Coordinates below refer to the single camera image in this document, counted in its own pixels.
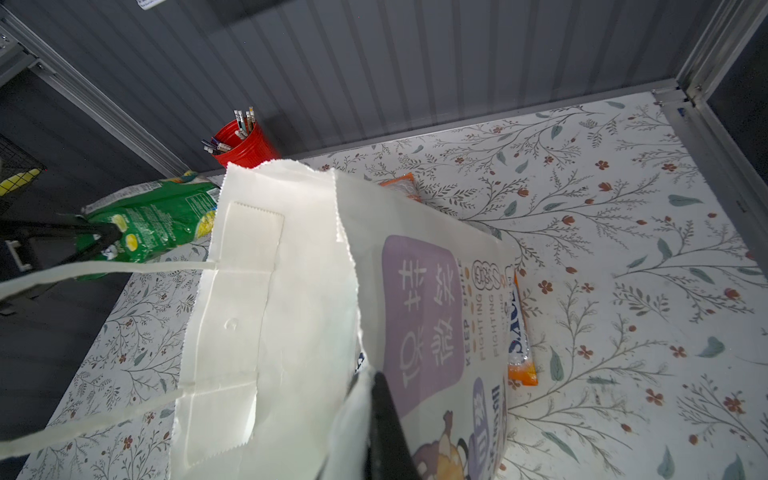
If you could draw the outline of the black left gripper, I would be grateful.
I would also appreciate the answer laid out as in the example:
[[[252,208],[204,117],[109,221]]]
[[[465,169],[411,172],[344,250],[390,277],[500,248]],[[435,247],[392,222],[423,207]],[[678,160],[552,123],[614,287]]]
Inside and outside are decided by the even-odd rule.
[[[32,245],[43,237],[88,236],[71,255],[46,266]],[[101,258],[122,232],[112,223],[1,221],[1,314],[15,313],[61,282],[91,280],[113,273]]]

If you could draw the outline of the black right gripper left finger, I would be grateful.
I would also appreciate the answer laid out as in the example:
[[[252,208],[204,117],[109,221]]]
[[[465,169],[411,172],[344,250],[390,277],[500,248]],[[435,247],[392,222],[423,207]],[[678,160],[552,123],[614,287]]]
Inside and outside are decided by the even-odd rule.
[[[365,457],[329,457],[318,473],[319,480],[362,480],[365,478]]]

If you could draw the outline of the orange yellow Fox's packet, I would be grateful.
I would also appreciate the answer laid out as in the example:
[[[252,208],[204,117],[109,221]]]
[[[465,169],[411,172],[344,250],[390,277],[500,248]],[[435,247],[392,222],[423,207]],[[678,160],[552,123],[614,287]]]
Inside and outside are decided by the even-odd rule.
[[[523,386],[537,386],[538,376],[531,352],[525,316],[522,311],[517,273],[510,279],[510,343],[508,347],[508,380]]]

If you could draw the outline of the pens in cup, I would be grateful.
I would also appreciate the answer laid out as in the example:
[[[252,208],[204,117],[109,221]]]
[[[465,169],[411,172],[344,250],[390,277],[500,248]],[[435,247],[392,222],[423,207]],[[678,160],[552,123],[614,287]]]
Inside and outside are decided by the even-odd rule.
[[[209,140],[201,140],[203,150],[211,155],[229,153],[236,145],[244,142],[255,130],[255,111],[252,106],[245,110],[233,111],[234,120],[223,127]]]

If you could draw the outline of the red pen cup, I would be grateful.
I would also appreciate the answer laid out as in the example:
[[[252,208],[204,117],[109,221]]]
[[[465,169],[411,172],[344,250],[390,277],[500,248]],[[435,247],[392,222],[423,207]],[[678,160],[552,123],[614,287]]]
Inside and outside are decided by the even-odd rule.
[[[244,168],[255,168],[258,165],[271,160],[281,158],[280,153],[272,146],[264,135],[261,127],[256,125],[251,135],[229,153],[213,155],[223,167],[229,164]]]

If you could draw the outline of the white printed paper bag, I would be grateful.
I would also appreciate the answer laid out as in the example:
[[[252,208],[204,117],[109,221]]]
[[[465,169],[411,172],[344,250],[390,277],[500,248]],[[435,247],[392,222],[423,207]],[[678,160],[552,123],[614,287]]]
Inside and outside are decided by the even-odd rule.
[[[406,196],[294,160],[224,176],[178,386],[5,441],[19,457],[175,407],[173,479],[318,479],[367,457],[381,372],[420,479],[506,449],[513,252]]]

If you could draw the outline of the green Fox's packet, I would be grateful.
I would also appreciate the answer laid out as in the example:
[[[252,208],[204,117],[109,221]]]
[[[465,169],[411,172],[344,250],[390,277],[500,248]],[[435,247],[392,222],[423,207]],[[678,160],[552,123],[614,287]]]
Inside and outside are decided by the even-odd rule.
[[[111,224],[121,234],[95,259],[144,263],[210,234],[219,192],[214,182],[188,171],[125,187],[83,207],[87,223]]]

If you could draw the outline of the orange snack packet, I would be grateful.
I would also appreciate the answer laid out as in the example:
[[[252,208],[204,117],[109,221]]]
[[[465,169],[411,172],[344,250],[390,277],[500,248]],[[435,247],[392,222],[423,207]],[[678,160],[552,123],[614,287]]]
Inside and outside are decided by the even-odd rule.
[[[380,186],[398,192],[409,199],[422,202],[415,177],[412,173],[381,182]]]

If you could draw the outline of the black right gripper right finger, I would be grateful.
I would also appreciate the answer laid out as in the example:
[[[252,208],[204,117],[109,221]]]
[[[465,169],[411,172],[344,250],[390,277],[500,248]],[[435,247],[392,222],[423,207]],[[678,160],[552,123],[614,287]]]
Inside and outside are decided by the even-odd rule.
[[[419,480],[386,377],[376,372],[364,467],[367,480]]]

